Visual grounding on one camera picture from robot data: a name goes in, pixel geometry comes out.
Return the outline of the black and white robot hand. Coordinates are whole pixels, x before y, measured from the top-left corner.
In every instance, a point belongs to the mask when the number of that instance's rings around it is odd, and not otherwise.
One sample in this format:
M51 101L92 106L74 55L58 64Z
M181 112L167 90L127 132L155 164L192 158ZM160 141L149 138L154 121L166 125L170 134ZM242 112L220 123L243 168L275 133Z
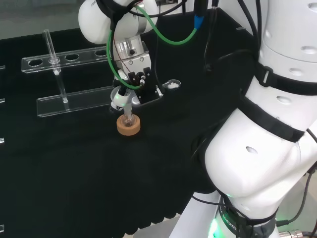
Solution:
M143 86L138 90L132 90L125 87L115 77L114 89L110 94L113 109L121 111L125 106L139 107L163 97L162 85L151 69L151 59L147 52L132 58L118 60L116 66L118 66L118 75L127 84L138 86L142 83Z

